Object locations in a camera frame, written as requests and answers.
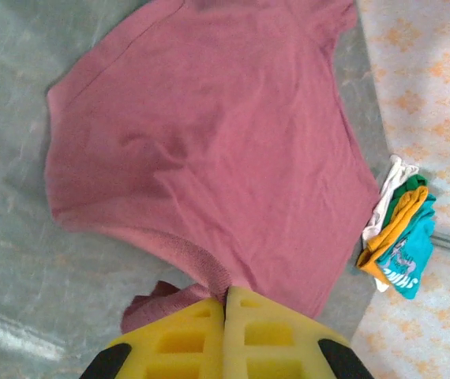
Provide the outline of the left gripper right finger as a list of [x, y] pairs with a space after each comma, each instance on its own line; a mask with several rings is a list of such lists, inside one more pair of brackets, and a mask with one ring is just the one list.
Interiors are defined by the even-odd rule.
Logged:
[[228, 289], [224, 378], [372, 376], [338, 332], [253, 291]]

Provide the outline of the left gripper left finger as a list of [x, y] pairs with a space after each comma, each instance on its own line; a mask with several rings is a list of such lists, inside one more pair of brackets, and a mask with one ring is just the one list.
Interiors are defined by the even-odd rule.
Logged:
[[82, 378], [221, 378], [223, 306], [199, 301], [113, 340]]

